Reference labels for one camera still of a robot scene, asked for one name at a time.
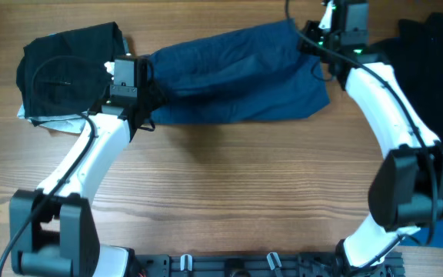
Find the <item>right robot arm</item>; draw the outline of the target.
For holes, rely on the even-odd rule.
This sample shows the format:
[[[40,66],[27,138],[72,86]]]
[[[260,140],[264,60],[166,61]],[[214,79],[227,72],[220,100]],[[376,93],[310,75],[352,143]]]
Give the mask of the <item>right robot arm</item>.
[[[362,110],[384,158],[362,224],[332,254],[300,254],[299,270],[396,275],[396,246],[443,221],[443,142],[411,106],[385,56],[368,47],[366,1],[326,1],[322,19],[307,22],[298,35],[300,50],[328,64],[332,78]]]

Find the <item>blue denim shorts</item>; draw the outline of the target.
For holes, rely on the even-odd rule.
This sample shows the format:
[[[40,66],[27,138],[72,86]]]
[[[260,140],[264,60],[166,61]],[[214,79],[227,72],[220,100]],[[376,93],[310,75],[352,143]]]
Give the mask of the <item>blue denim shorts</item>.
[[[168,99],[152,113],[163,125],[303,119],[330,99],[318,57],[298,50],[289,22],[257,25],[162,48],[155,81]]]

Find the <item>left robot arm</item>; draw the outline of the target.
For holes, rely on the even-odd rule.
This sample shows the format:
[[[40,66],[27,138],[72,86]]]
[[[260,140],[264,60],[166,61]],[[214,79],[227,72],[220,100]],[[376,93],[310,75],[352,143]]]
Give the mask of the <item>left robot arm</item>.
[[[137,130],[152,132],[151,113],[167,99],[143,56],[114,62],[113,83],[82,115],[87,125],[54,172],[9,202],[10,240],[0,258],[18,275],[143,276],[130,248],[100,243],[92,203],[102,179]]]

